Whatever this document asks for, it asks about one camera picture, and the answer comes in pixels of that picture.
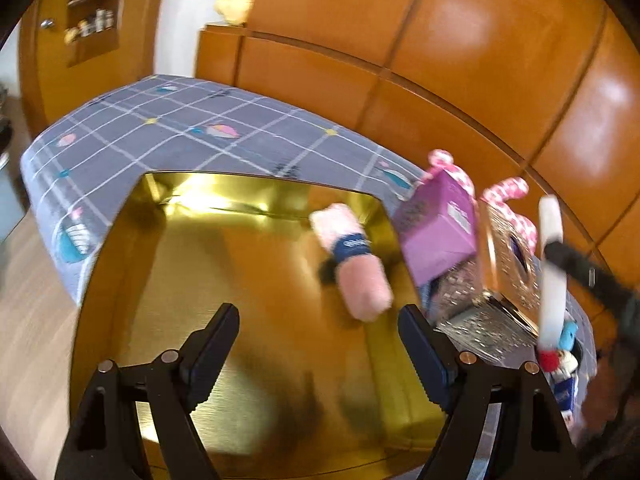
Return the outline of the white long soft object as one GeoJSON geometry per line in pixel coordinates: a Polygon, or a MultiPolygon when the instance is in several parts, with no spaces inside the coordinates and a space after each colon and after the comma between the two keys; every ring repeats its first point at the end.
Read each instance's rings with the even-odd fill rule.
{"type": "Polygon", "coordinates": [[[537,347],[539,352],[548,352],[558,348],[566,305],[566,274],[544,254],[551,243],[563,241],[562,212],[560,203],[554,195],[541,197],[538,203],[538,216],[538,240],[542,258],[537,347]]]}

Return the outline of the blue elephant plush toy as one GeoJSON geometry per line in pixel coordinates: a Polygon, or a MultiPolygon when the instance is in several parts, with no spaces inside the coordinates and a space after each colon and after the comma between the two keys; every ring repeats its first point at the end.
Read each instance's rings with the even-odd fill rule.
{"type": "Polygon", "coordinates": [[[572,352],[575,345],[577,333],[578,324],[573,320],[565,320],[556,348],[559,351],[572,352]]]}

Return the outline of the silver ornate tissue box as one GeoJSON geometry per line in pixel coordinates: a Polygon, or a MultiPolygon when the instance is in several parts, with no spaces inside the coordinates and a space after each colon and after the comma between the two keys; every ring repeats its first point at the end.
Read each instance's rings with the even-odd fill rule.
{"type": "Polygon", "coordinates": [[[495,207],[477,204],[474,256],[431,284],[425,317],[460,350],[518,367],[535,357],[539,287],[526,241],[495,207]]]}

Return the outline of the purple tissue pack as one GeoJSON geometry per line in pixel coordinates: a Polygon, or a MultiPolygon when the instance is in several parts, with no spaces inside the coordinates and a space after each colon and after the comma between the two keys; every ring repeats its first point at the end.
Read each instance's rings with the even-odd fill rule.
{"type": "Polygon", "coordinates": [[[472,198],[446,171],[418,186],[397,208],[392,223],[416,286],[476,254],[472,198]]]}

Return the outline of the pink rolled towel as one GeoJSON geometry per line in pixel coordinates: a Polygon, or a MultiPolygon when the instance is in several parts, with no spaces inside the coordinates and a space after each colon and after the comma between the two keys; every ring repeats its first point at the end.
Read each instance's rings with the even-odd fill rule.
{"type": "Polygon", "coordinates": [[[388,310],[394,295],[380,258],[352,208],[334,203],[309,215],[312,232],[335,263],[335,281],[347,310],[372,322],[388,310]]]}

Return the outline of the wooden headboard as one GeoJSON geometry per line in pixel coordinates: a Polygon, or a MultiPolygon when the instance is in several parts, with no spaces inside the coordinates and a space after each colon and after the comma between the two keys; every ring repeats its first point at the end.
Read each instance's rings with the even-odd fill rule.
{"type": "Polygon", "coordinates": [[[303,107],[484,188],[520,174],[639,281],[639,53],[604,0],[255,0],[201,32],[198,78],[303,107]]]}

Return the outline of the grey patterned bed sheet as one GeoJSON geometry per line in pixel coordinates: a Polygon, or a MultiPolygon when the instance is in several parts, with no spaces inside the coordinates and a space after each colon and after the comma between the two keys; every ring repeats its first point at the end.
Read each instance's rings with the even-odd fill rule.
{"type": "Polygon", "coordinates": [[[82,104],[38,136],[21,167],[44,244],[80,310],[105,237],[145,174],[239,174],[368,194],[383,204],[398,244],[393,214],[422,174],[291,104],[167,75],[82,104]]]}

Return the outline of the wooden shelf cabinet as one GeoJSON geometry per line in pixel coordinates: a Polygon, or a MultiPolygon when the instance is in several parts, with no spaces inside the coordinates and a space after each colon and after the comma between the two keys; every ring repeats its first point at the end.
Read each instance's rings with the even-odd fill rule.
{"type": "Polygon", "coordinates": [[[151,75],[158,14],[160,0],[35,0],[18,40],[30,135],[96,96],[151,75]]]}

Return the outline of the yellow plush on headboard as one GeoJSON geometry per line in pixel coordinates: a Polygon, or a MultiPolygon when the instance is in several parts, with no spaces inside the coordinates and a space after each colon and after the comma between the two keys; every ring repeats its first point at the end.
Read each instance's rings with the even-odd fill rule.
{"type": "Polygon", "coordinates": [[[246,24],[254,0],[216,0],[214,10],[231,26],[246,24]]]}

